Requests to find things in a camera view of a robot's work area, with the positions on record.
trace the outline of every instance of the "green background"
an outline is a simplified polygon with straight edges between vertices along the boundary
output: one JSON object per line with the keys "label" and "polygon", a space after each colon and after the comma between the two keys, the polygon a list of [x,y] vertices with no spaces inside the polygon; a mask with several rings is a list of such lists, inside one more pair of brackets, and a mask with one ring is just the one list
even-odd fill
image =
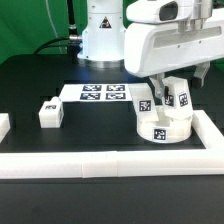
{"label": "green background", "polygon": [[[133,2],[135,0],[124,0],[124,12]],[[48,3],[58,36],[68,36],[67,1],[48,0]],[[73,0],[73,4],[78,32],[81,34],[87,25],[87,2]],[[129,25],[125,13],[124,25]],[[32,54],[40,45],[54,38],[46,0],[0,0],[0,63],[12,55]],[[61,52],[57,48],[44,50],[43,53]],[[216,63],[224,70],[223,59]]]}

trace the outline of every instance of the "black table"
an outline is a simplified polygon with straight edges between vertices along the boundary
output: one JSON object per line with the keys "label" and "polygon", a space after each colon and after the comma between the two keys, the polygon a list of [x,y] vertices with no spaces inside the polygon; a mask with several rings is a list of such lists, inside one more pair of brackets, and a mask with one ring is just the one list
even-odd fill
{"label": "black table", "polygon": [[[168,75],[190,79],[194,68]],[[0,112],[11,129],[1,153],[129,151],[204,146],[188,140],[161,145],[136,133],[131,102],[65,103],[60,129],[41,129],[38,112],[64,84],[148,82],[125,69],[100,70],[66,56],[20,55],[0,66]],[[194,109],[203,109],[224,133],[224,74],[214,66],[205,87],[191,90]],[[1,223],[223,223],[224,177],[168,176],[0,181]]]}

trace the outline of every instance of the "white robot body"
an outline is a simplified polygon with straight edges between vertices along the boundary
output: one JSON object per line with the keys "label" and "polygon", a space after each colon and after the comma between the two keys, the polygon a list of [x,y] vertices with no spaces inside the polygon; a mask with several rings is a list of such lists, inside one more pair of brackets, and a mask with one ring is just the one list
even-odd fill
{"label": "white robot body", "polygon": [[127,18],[138,23],[207,19],[211,15],[211,0],[139,0],[127,8]]}
{"label": "white robot body", "polygon": [[88,0],[88,26],[78,58],[95,67],[117,67],[124,59],[122,0]]}
{"label": "white robot body", "polygon": [[183,33],[178,22],[131,24],[125,37],[126,69],[145,77],[224,57],[223,15],[224,9],[214,10],[203,29]]}

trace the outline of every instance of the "marker sheet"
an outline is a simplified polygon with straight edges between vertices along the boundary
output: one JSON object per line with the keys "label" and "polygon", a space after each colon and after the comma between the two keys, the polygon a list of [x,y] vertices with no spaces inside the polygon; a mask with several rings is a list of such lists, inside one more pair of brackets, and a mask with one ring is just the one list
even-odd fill
{"label": "marker sheet", "polygon": [[128,84],[69,84],[59,96],[62,102],[132,101]]}

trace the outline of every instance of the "white cube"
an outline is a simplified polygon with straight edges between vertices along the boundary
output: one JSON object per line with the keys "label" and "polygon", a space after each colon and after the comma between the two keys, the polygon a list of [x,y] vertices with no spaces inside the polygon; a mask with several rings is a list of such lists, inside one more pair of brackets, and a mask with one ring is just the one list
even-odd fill
{"label": "white cube", "polygon": [[5,135],[8,133],[9,129],[10,129],[9,115],[8,114],[0,114],[0,142],[3,140]]}
{"label": "white cube", "polygon": [[44,102],[39,112],[41,128],[60,128],[63,117],[63,104],[58,97],[53,97]]}

